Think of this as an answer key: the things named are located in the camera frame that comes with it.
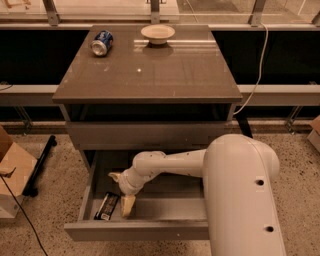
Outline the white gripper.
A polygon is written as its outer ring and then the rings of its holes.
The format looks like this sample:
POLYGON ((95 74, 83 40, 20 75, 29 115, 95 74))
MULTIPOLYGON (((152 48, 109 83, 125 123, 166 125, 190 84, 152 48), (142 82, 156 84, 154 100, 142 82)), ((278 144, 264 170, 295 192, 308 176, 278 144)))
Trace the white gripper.
POLYGON ((120 190, 125 195, 121 197, 121 216, 127 218, 134 206, 135 195, 150 180, 150 177, 148 175, 140 175, 133 167, 126 169, 122 173, 110 172, 108 176, 119 184, 120 190))

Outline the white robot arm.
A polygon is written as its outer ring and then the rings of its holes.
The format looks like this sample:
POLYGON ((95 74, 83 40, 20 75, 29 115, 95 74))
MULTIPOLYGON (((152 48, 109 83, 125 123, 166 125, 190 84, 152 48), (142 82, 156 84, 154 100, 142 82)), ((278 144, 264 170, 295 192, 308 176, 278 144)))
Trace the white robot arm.
POLYGON ((122 216, 161 173, 202 179, 213 256, 287 256, 271 188, 279 159, 267 144, 226 134, 203 150, 140 152, 130 168, 109 174, 123 193, 122 216))

